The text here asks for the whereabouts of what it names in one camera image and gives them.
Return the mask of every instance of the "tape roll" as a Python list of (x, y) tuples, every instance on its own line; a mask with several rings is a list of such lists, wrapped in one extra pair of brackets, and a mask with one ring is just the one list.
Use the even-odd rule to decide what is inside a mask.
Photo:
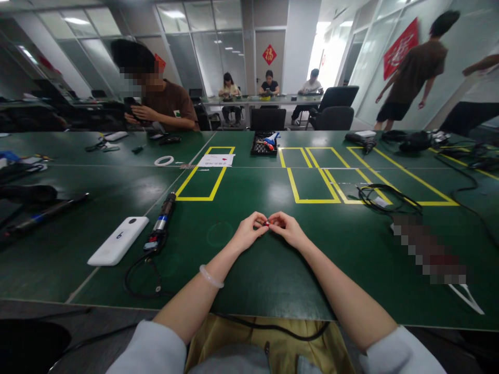
[[(166, 160), (167, 158), (169, 158), (169, 160), (167, 162), (161, 163), (161, 161)], [(156, 166), (167, 166), (167, 165), (171, 164), (173, 162), (173, 160), (174, 160), (173, 156), (163, 156), (163, 157), (158, 158), (156, 161), (154, 161), (154, 164)]]

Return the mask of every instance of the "ceiling light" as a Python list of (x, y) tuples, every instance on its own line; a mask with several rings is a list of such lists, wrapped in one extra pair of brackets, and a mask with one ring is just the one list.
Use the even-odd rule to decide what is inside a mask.
[(66, 17), (64, 21), (74, 24), (90, 24), (88, 21), (81, 20), (80, 18)]
[(183, 14), (180, 10), (162, 10), (170, 18), (185, 18), (186, 15)]

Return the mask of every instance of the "white bracelet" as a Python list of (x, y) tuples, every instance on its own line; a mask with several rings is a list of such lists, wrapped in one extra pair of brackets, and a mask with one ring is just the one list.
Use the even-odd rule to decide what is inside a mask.
[(205, 269), (205, 265), (201, 265), (199, 267), (199, 272), (203, 274), (203, 276), (206, 278), (208, 282), (210, 282), (212, 285), (214, 285), (217, 288), (223, 288), (224, 284), (222, 282), (217, 281), (214, 279)]

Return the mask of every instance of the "red banner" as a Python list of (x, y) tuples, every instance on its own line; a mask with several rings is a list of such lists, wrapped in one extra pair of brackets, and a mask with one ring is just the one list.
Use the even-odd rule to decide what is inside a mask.
[(272, 63), (273, 60), (277, 57), (277, 53), (275, 53), (275, 50), (272, 48), (272, 46), (269, 44), (267, 49), (265, 50), (264, 54), (262, 55), (264, 57), (264, 60), (269, 64)]
[(388, 79), (395, 72), (395, 70), (398, 69), (399, 65), (404, 60), (405, 55), (407, 55), (407, 52), (409, 52), (411, 48), (417, 45), (418, 39), (416, 17), (383, 57), (385, 67), (383, 78), (385, 80)]

